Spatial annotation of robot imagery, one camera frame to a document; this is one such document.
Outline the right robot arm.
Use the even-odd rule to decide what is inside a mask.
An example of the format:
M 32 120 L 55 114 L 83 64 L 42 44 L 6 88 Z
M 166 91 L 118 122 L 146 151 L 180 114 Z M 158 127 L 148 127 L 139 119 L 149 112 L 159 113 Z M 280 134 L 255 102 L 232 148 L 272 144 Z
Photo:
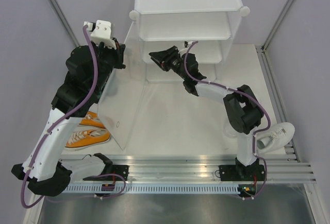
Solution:
M 150 52 L 149 56 L 164 72 L 176 73 L 188 93 L 224 105 L 229 125 L 237 135 L 238 151 L 234 164 L 219 166 L 221 181 L 266 181 L 267 163 L 256 152 L 256 134 L 263 117 L 270 122 L 268 113 L 248 85 L 233 89 L 208 81 L 200 73 L 196 56 L 190 49 L 179 50 L 172 46 Z

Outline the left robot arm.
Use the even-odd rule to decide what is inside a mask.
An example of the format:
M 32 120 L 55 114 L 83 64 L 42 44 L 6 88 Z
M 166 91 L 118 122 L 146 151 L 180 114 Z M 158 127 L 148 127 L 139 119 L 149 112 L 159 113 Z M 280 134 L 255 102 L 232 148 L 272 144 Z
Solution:
M 99 102 L 111 73 L 126 67 L 125 47 L 119 42 L 114 48 L 92 43 L 73 49 L 67 58 L 68 72 L 52 100 L 44 131 L 29 158 L 11 170 L 32 193 L 55 197 L 71 182 L 111 178 L 113 162 L 101 153 L 72 163 L 59 159 L 74 129 Z

